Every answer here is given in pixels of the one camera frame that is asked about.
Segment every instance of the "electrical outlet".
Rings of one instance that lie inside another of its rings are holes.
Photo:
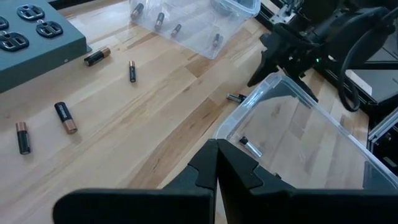
[[[19,6],[17,8],[17,14],[19,17],[27,21],[36,21],[38,19],[44,18],[45,15],[44,11],[40,7],[34,6],[32,4]]]
[[[5,30],[8,29],[8,21],[6,18],[4,18],[3,16],[0,16],[0,30]]]
[[[10,32],[0,35],[0,49],[16,52],[29,46],[29,41],[22,34]]]
[[[43,22],[36,26],[36,31],[42,37],[54,38],[63,34],[63,29],[60,24],[53,21]]]

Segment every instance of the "wooden table surface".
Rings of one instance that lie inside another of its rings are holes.
[[[129,23],[127,1],[96,1],[62,13],[93,49],[110,57],[94,67],[76,59],[0,94],[0,223],[51,223],[54,203],[87,187],[161,188],[237,107],[227,93],[245,88],[259,65],[254,19],[208,60]],[[137,83],[128,61],[135,60]],[[305,81],[338,121],[366,142],[368,117],[344,110],[314,71]],[[79,128],[67,135],[53,105],[64,101]],[[32,153],[19,154],[15,123],[28,125]],[[218,200],[217,222],[225,223]]]

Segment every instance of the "wood grain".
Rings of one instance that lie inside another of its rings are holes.
[[[267,32],[254,19],[216,59],[208,60],[130,24],[128,9],[128,1],[120,0],[64,9],[62,13],[86,35],[91,47],[107,46],[111,56],[90,68],[83,64],[83,56],[0,95],[0,223],[51,223],[54,203],[76,189],[163,187],[237,107],[226,101],[226,94],[252,91],[245,84],[264,50],[258,38]],[[134,84],[128,77],[130,60],[137,67]],[[320,104],[365,141],[366,115],[345,111],[335,89],[313,71],[305,81],[318,93]],[[65,133],[53,108],[59,101],[68,105],[79,128],[72,136]],[[333,149],[333,136],[307,134],[317,125],[311,122],[313,115],[307,117],[305,108],[289,101],[275,103],[267,111],[274,113],[275,120],[286,120],[283,127],[270,124],[279,145],[263,142],[275,149],[269,156],[271,167],[280,166],[271,158],[281,156],[282,146],[294,146],[283,142],[289,129],[294,138],[326,144],[321,151],[309,151],[314,162],[303,167],[312,172],[313,185],[339,186],[322,179],[326,171],[316,167],[332,164],[332,156],[350,154]],[[27,156],[18,151],[18,121],[28,125],[32,153]],[[330,172],[345,176],[357,172],[342,173],[337,168]],[[226,223],[224,216],[218,197],[216,221]]]

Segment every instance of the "plastic bin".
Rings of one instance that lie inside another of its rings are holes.
[[[246,137],[259,157],[239,142]],[[285,75],[269,75],[222,123],[229,142],[298,189],[396,189],[397,177]]]
[[[139,3],[144,9],[133,15]],[[130,0],[132,22],[210,59],[217,56],[246,19],[259,13],[260,5],[260,0]],[[164,14],[164,20],[156,29],[159,13]],[[182,27],[172,36],[178,24]],[[217,34],[220,38],[216,45]]]

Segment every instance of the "gray power strip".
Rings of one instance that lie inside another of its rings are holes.
[[[0,1],[0,93],[90,50],[46,0]]]

